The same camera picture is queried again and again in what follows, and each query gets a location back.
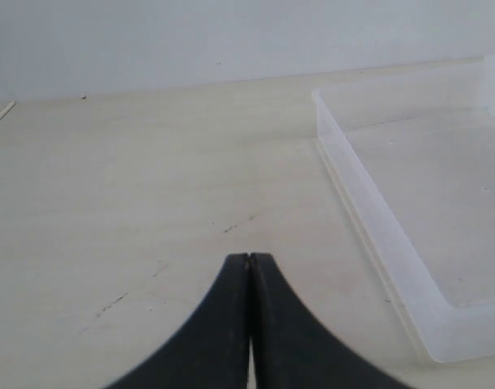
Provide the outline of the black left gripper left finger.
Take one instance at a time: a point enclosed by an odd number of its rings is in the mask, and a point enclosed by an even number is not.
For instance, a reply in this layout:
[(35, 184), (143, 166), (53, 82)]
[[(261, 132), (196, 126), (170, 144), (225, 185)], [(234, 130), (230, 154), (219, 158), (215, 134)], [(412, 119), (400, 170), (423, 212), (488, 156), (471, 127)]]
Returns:
[(150, 357), (111, 388), (246, 388), (249, 255), (230, 254), (198, 308)]

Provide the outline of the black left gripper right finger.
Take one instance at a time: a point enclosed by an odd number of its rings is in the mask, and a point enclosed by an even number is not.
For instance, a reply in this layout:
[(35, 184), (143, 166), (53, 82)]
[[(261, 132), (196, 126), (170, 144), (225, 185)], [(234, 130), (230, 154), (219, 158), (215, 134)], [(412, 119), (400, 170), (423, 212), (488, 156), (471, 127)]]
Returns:
[(396, 388), (333, 336), (292, 290), (272, 255), (250, 255), (258, 388)]

